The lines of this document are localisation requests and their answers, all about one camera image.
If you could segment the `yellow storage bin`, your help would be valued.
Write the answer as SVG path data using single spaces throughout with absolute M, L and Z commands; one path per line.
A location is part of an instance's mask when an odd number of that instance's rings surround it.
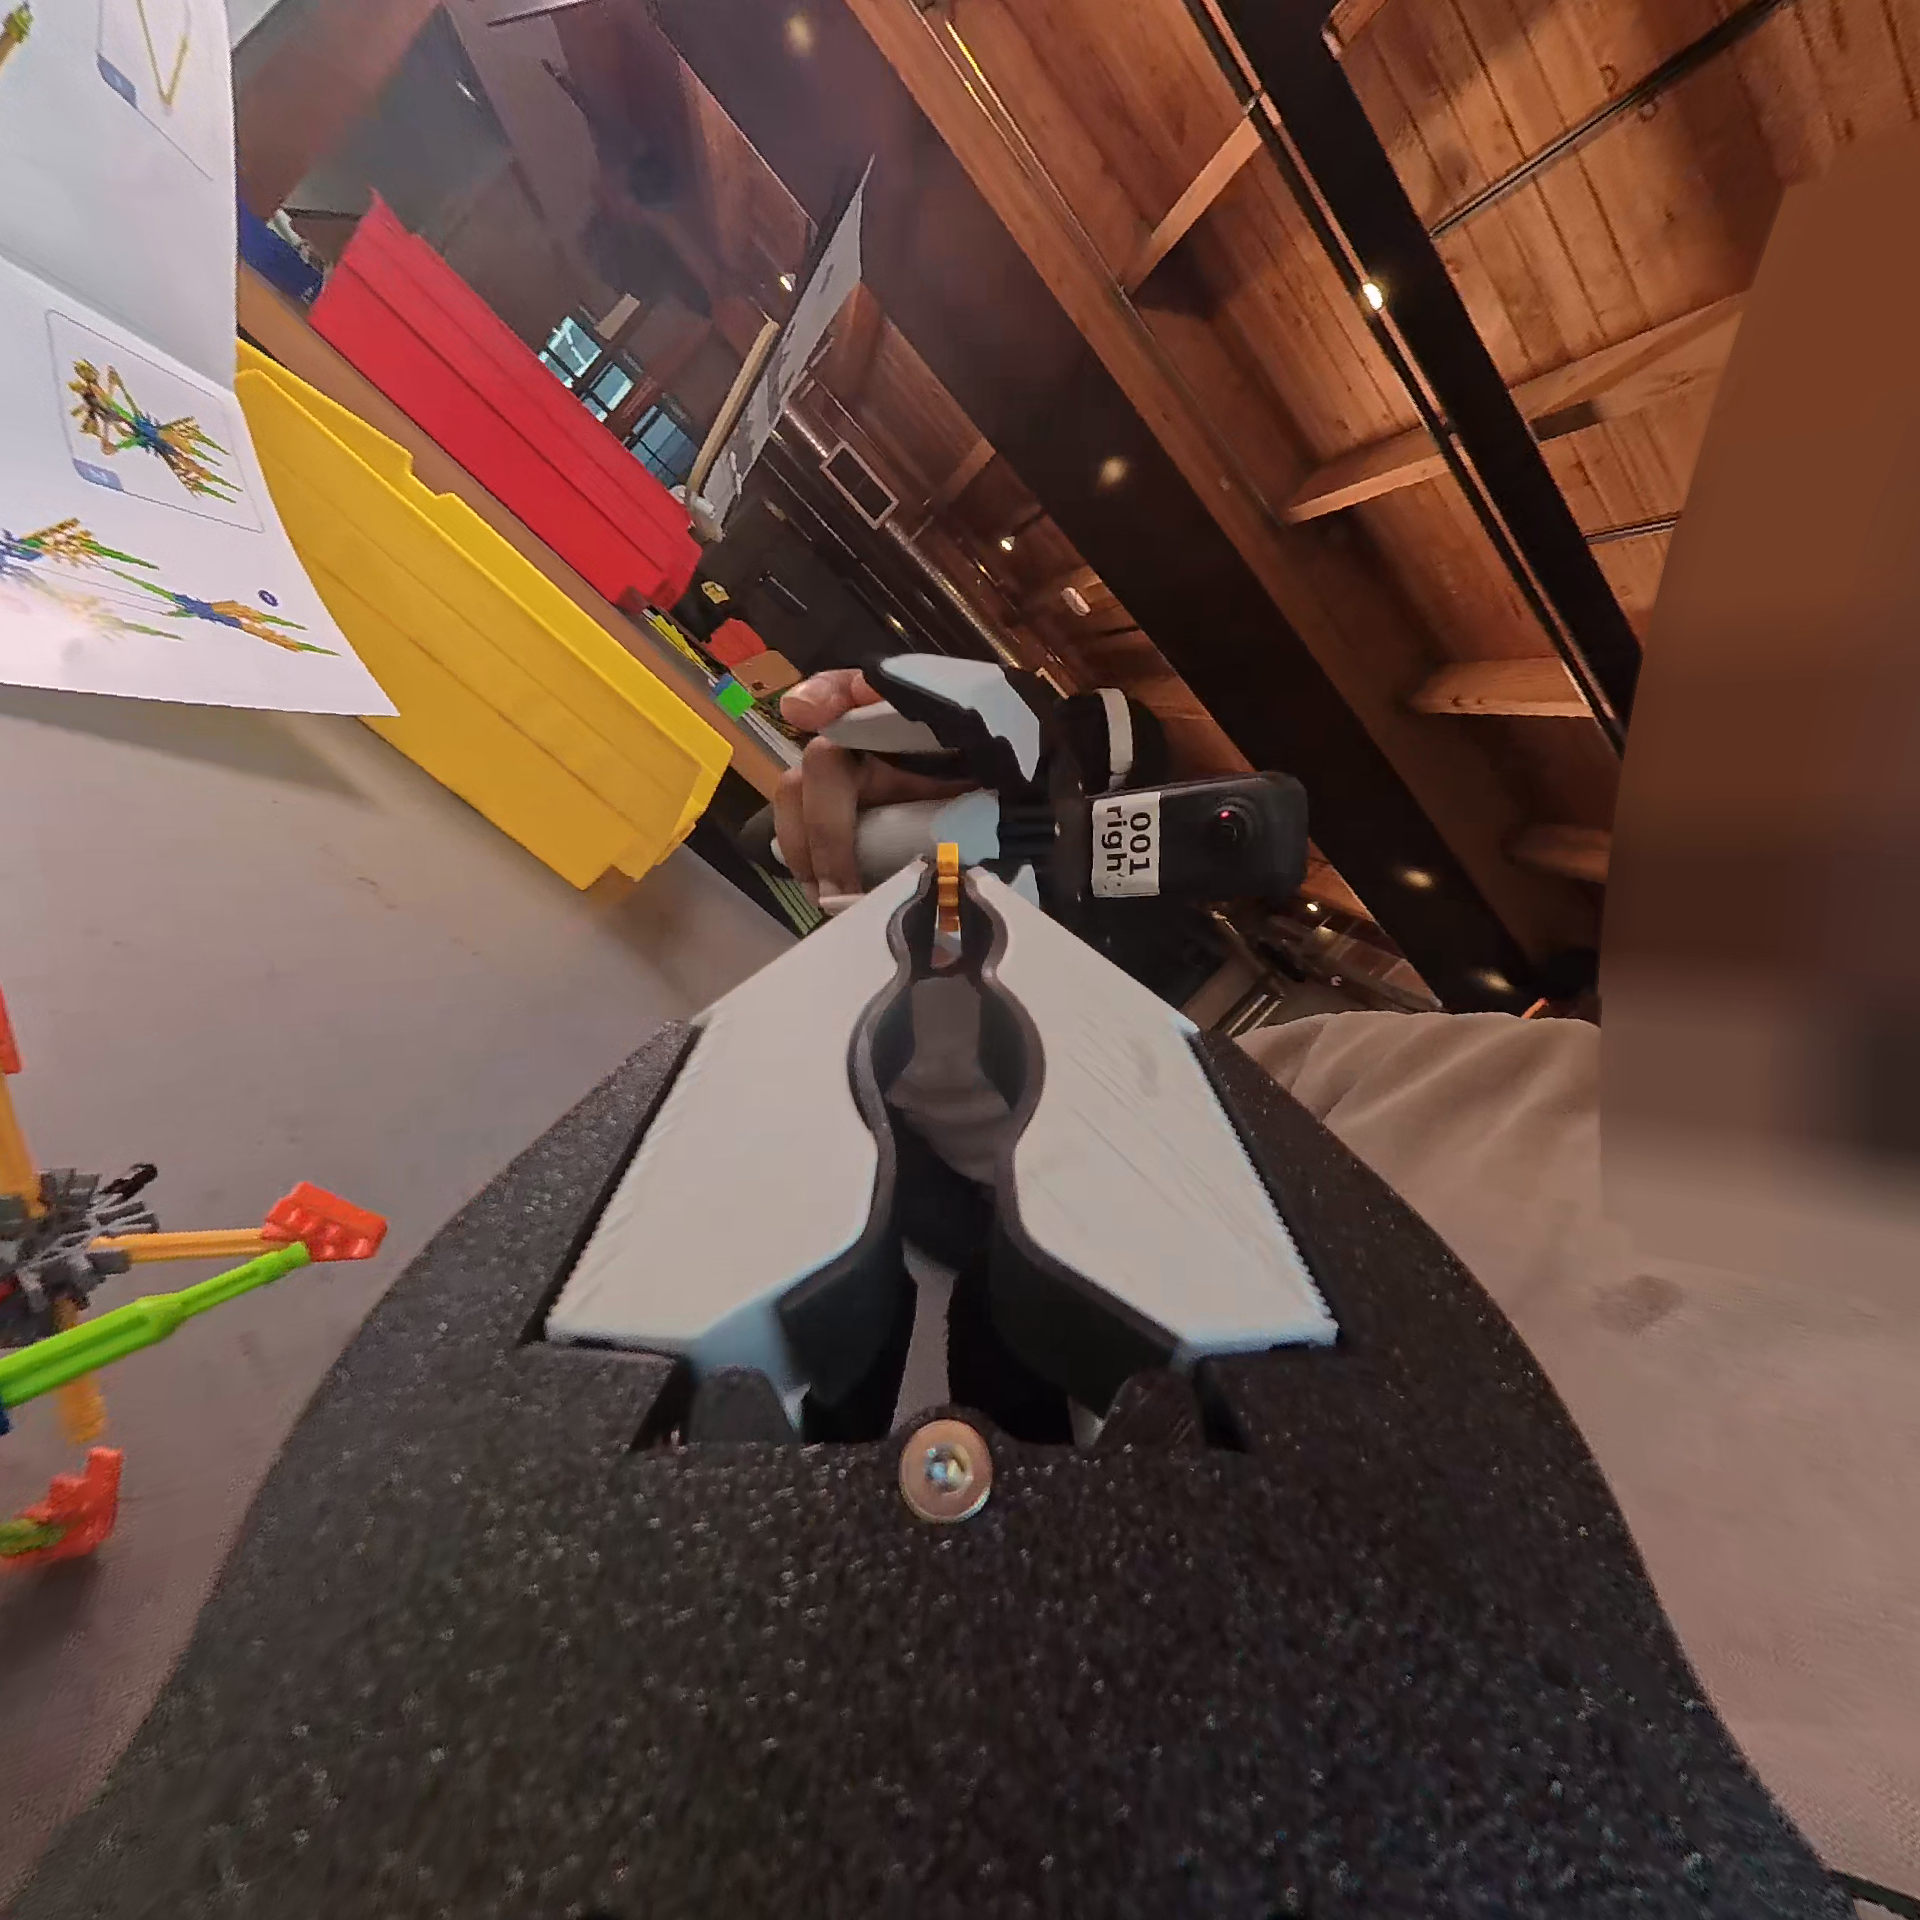
M 397 752 L 576 888 L 641 880 L 731 743 L 412 453 L 253 347 L 238 403 L 282 525 L 380 686 Z

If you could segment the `colourful toy construction model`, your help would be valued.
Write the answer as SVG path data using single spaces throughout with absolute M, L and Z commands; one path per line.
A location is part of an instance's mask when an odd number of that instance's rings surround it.
M 95 1556 L 115 1532 L 127 1460 L 105 1442 L 105 1369 L 312 1264 L 371 1262 L 388 1221 L 298 1180 L 256 1227 L 164 1231 L 153 1165 L 115 1178 L 43 1168 L 14 1106 L 19 1034 L 3 1012 L 3 1431 L 57 1406 L 79 1464 L 3 1518 L 3 1569 Z

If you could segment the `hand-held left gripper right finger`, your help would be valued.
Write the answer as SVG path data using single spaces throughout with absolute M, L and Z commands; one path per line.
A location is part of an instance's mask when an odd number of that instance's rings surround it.
M 1018 1365 L 1108 1417 L 1145 1371 L 1328 1350 L 1335 1313 L 1198 1025 L 989 873 L 965 876 L 963 924 L 1013 1129 L 989 1321 Z

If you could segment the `hanging white banner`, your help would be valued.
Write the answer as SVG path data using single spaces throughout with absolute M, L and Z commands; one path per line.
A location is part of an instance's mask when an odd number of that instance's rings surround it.
M 872 167 L 836 208 L 836 220 L 810 256 L 810 265 L 785 320 L 766 320 L 747 353 L 719 414 L 683 478 L 683 507 L 695 540 L 715 544 L 742 501 L 747 478 L 790 414 L 802 377 L 813 371 L 828 335 L 862 284 L 862 222 Z

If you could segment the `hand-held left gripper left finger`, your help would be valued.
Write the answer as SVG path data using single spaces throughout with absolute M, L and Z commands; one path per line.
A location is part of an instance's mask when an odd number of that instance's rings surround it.
M 935 873 L 900 873 L 705 1005 L 546 1305 L 546 1344 L 751 1371 L 807 1434 L 894 1424 L 916 1327 L 874 1077 Z

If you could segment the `dark framed window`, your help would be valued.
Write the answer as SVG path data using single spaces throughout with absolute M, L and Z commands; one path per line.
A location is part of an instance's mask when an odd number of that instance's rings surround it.
M 569 312 L 535 358 L 653 478 L 667 490 L 688 481 L 700 451 L 695 423 L 634 353 L 609 347 L 586 318 Z

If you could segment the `red storage bin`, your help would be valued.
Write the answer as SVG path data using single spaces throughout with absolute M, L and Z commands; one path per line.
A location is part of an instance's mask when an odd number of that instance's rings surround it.
M 380 199 L 310 324 L 606 603 L 683 598 L 701 558 L 683 505 Z

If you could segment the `printed instruction sheet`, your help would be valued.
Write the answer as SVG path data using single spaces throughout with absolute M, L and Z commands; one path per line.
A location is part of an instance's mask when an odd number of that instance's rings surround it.
M 3 686 L 391 714 L 238 395 L 222 5 L 3 5 Z

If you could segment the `grey desk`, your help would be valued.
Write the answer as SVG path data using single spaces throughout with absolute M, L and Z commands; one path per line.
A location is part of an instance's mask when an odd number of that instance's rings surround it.
M 793 936 L 700 855 L 573 888 L 353 717 L 3 693 L 3 994 L 41 1165 L 169 1227 L 296 1180 L 388 1221 L 105 1378 L 96 1561 L 3 1579 L 3 1883 L 99 1788 L 397 1270 L 661 1022 Z

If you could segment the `person's right hand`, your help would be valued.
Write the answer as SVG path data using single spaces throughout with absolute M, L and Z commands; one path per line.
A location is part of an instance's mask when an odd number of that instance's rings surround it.
M 783 696 L 783 720 L 799 732 L 802 756 L 775 788 L 775 843 L 799 888 L 828 910 L 866 888 L 857 821 L 866 810 L 900 802 L 900 771 L 828 743 L 828 726 L 878 696 L 852 666 L 807 677 Z

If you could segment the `blue storage bin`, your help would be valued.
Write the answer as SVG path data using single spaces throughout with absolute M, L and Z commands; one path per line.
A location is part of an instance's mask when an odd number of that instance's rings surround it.
M 310 256 L 298 233 L 282 232 L 275 220 L 260 220 L 244 199 L 238 199 L 238 264 L 305 311 L 324 288 L 324 265 Z

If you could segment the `person's brown hoodie torso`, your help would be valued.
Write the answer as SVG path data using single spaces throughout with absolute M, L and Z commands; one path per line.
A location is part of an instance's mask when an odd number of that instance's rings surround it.
M 1525 1334 L 1817 1850 L 1917 1895 L 1917 1282 L 1636 1253 L 1598 1204 L 1588 1022 L 1317 1012 L 1238 1043 Z

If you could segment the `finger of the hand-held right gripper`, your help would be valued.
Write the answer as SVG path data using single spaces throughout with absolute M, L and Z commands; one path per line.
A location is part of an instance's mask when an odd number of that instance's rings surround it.
M 1044 717 L 996 664 L 954 654 L 878 654 L 874 693 L 888 710 L 874 752 L 945 759 L 982 784 L 1034 784 Z
M 974 863 L 1041 863 L 1044 862 L 1044 802 L 1000 800 L 996 791 L 963 791 L 941 800 L 929 819 L 935 846 L 959 846 L 963 869 Z

